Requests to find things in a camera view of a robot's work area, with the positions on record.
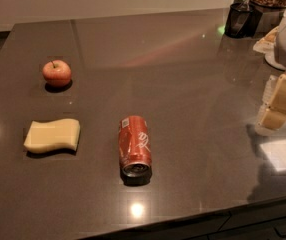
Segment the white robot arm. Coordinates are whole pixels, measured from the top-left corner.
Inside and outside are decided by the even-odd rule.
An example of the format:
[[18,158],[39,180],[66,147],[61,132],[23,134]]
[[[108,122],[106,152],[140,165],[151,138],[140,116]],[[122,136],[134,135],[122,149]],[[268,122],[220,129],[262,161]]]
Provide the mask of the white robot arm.
[[271,75],[266,82],[255,125],[260,135],[270,135],[286,123],[286,9],[276,32],[273,51],[266,54],[265,59],[284,72],[278,77]]

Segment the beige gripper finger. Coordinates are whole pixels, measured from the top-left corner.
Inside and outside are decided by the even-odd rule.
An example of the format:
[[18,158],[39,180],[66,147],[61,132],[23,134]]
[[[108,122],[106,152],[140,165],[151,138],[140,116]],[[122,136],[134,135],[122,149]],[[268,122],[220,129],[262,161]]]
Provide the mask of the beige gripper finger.
[[266,82],[258,113],[258,126],[278,130],[286,123],[286,71],[280,76],[271,75]]

